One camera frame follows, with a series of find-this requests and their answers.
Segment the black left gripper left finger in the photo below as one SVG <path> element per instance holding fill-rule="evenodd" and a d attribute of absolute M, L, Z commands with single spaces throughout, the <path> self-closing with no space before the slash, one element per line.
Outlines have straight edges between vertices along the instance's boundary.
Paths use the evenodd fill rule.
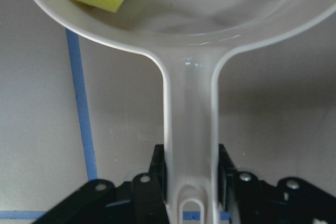
<path fill-rule="evenodd" d="M 164 146 L 154 147 L 148 172 L 115 186 L 91 180 L 63 199 L 35 223 L 169 223 L 165 206 Z"/>

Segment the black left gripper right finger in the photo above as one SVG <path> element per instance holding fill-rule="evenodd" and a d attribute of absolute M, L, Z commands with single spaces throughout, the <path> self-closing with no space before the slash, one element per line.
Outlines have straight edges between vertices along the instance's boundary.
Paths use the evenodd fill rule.
<path fill-rule="evenodd" d="M 230 223 L 335 223 L 335 197 L 298 177 L 273 186 L 239 171 L 218 147 L 218 200 Z"/>

